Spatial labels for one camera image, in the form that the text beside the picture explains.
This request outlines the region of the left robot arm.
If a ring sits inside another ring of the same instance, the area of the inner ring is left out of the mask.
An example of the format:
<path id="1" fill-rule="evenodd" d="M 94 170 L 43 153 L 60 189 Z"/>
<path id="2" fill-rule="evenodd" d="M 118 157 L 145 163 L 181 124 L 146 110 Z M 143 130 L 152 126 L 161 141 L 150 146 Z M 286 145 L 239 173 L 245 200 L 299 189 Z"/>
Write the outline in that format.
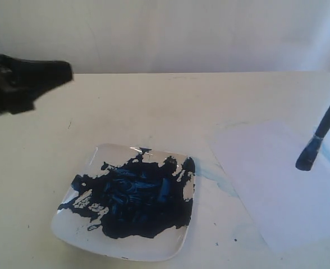
<path id="1" fill-rule="evenodd" d="M 0 54 L 0 114 L 35 109 L 36 99 L 73 80 L 66 61 L 30 61 Z"/>

